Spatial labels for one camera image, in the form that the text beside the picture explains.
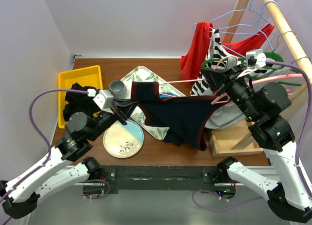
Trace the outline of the grey tank top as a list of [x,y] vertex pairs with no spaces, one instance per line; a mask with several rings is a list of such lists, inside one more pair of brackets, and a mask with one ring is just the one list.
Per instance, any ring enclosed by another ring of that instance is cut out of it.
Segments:
[[[229,57],[226,58],[221,62],[221,64],[217,64],[219,59],[214,59],[210,65],[205,64],[207,68],[217,68],[223,69],[228,68],[230,66],[234,66],[237,64],[241,64],[241,62],[236,62],[236,57]],[[273,65],[268,69],[263,68],[263,72],[250,74],[255,81],[256,78],[264,79],[268,77],[284,75],[290,72],[290,68],[288,67],[281,67],[279,65]],[[210,118],[207,120],[205,127],[208,129],[224,129],[228,128],[241,120],[245,119],[245,115],[241,112],[241,110],[234,104],[231,103],[230,105],[224,105],[218,110],[216,110]]]

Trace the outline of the thick pink plastic hanger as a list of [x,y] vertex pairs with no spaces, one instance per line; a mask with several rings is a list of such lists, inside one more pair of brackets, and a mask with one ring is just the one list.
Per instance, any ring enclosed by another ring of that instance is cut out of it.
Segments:
[[258,80],[254,80],[252,81],[252,86],[254,85],[267,85],[271,82],[279,82],[283,79],[293,79],[293,78],[302,78],[303,75],[302,74],[287,74],[287,75],[278,75],[278,76],[272,76],[272,77],[267,77],[267,78],[263,78],[263,79],[258,79]]

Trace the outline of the grey ceramic mug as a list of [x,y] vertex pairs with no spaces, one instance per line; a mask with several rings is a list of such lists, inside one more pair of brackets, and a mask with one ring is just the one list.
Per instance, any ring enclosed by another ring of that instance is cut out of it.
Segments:
[[128,98],[127,87],[123,81],[114,80],[109,84],[109,91],[115,100],[123,100]]

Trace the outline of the yellow plastic bin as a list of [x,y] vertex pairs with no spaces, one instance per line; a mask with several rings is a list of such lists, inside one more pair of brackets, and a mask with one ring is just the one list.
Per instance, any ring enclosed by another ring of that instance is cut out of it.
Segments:
[[[70,89],[75,83],[79,83],[81,86],[92,86],[96,89],[103,89],[100,66],[93,65],[59,73],[59,88]],[[68,103],[65,100],[65,95],[66,92],[58,92],[58,127],[61,129],[64,129],[67,124],[67,121],[65,121],[63,117],[63,110]]]

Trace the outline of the wooden clothes rack frame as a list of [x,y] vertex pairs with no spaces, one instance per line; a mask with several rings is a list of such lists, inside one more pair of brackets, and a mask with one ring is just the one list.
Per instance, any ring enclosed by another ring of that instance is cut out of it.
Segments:
[[[280,33],[278,38],[283,39],[294,58],[294,65],[298,65],[303,69],[311,80],[312,63],[297,40],[295,33],[291,30],[279,7],[276,3],[273,3],[273,0],[263,0],[263,2]],[[230,31],[236,31],[236,25],[240,23],[248,3],[251,3],[251,0],[237,0],[235,9],[230,12],[231,18],[228,24],[230,29],[227,30],[224,36],[225,42],[231,42],[232,36],[230,36]],[[290,99],[292,105],[282,112],[282,116],[285,118],[294,115],[308,99],[307,86],[305,84],[301,85],[290,95]],[[212,130],[210,143],[213,156],[221,157],[260,153],[262,149],[256,145],[248,130],[248,125],[246,121],[241,121],[228,129]]]

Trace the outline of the blue dotted plate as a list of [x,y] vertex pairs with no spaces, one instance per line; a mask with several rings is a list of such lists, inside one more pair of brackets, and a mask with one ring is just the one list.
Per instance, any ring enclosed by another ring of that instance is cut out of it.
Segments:
[[159,97],[160,98],[174,98],[174,97],[178,97],[178,95],[173,94],[173,93],[160,93]]

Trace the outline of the green plastic hanger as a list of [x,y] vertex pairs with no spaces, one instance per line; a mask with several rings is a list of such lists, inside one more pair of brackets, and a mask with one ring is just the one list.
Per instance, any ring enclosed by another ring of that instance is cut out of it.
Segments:
[[[283,58],[275,53],[275,52],[264,52],[264,54],[266,55],[266,58],[270,59],[270,60],[274,60],[274,61],[280,61],[280,62],[284,62]],[[237,57],[234,56],[235,59],[237,59],[239,62],[246,64],[246,58],[245,57]],[[204,61],[201,65],[202,68],[211,68],[213,65],[213,62],[219,62],[221,59],[219,58],[210,58],[207,59],[206,61]],[[293,83],[293,82],[285,82],[285,81],[277,81],[279,84],[282,85],[290,85],[290,86],[301,86],[301,84],[299,83]]]

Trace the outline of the cream and blue plate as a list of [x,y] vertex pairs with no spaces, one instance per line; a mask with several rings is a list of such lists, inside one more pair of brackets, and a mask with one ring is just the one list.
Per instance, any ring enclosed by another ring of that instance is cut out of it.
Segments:
[[103,134],[105,150],[113,157],[125,159],[137,154],[144,143],[144,133],[139,124],[127,120],[126,125],[116,121]]

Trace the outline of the navy maroon-trimmed tank top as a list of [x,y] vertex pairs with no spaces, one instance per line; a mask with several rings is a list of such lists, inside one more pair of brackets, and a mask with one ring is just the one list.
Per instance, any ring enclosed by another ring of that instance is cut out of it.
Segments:
[[200,151],[205,124],[222,105],[212,104],[214,96],[182,96],[162,98],[157,82],[133,82],[131,100],[137,101],[145,115],[145,124],[168,127],[164,142],[180,146],[188,143]]

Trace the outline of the leaf-patterned rectangular tray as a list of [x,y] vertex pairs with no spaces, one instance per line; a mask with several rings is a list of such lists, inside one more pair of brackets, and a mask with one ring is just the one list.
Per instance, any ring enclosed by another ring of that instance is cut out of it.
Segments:
[[[157,75],[145,66],[136,67],[128,74],[126,74],[123,78],[121,78],[121,81],[125,84],[127,88],[126,98],[130,98],[131,96],[132,82],[158,82],[159,92],[161,94],[164,93],[178,97],[185,96],[181,91],[179,91],[171,84],[166,83],[163,78],[161,78],[159,75]],[[163,140],[167,134],[167,131],[169,130],[168,127],[153,127],[145,125],[146,117],[139,107],[134,110],[131,118],[157,140]]]

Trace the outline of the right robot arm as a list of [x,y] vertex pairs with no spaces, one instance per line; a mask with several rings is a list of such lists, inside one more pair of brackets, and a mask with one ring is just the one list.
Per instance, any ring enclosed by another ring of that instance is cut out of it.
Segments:
[[201,73],[215,95],[227,94],[252,123],[249,127],[252,137],[279,176],[278,181],[268,179],[228,157],[217,166],[218,179],[244,184],[260,195],[280,219],[307,223],[312,218],[312,184],[300,166],[292,128],[280,115],[291,105],[286,89],[270,82],[255,91],[245,82],[241,65],[230,69],[203,68]]

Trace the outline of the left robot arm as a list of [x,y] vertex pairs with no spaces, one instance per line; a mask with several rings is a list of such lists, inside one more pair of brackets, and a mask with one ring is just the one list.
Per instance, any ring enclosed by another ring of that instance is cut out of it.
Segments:
[[116,121],[126,123],[138,103],[114,100],[112,112],[100,111],[94,118],[83,112],[73,114],[66,125],[66,133],[35,165],[10,181],[1,181],[0,195],[6,215],[20,219],[33,212],[37,205],[53,193],[80,182],[96,182],[101,177],[97,160],[87,157],[72,170],[58,174],[92,149],[96,140]]

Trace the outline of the red tank top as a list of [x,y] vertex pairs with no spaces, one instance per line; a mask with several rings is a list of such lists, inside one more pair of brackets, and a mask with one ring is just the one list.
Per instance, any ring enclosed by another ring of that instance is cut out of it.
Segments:
[[[184,80],[196,79],[201,70],[201,64],[208,53],[210,38],[214,27],[211,22],[198,22],[188,53],[180,59],[181,76]],[[222,48],[235,56],[245,56],[246,52],[259,49],[266,41],[274,25],[267,24],[257,34],[236,43],[222,43]]]

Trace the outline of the thin pink wire hanger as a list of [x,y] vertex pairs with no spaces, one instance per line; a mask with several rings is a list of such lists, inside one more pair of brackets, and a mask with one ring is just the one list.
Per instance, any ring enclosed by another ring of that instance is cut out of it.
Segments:
[[222,59],[218,58],[210,58],[207,59],[202,66],[200,74],[197,79],[191,80],[183,80],[183,81],[171,81],[171,82],[159,82],[159,86],[163,86],[165,84],[173,84],[173,83],[185,83],[188,85],[192,85],[190,95],[204,95],[204,92],[207,91],[208,95],[211,95],[212,92],[209,90],[209,85],[205,76],[203,74],[204,71],[213,71],[213,72],[221,72],[224,73],[227,69],[240,64],[237,56],[225,56]]

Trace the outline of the black white striped tank top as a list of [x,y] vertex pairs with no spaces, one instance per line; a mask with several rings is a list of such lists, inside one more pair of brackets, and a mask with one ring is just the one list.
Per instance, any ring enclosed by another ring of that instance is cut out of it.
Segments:
[[209,58],[223,58],[233,53],[228,53],[221,45],[220,34],[217,29],[213,30],[212,39],[210,40],[208,53],[206,55],[206,59]]

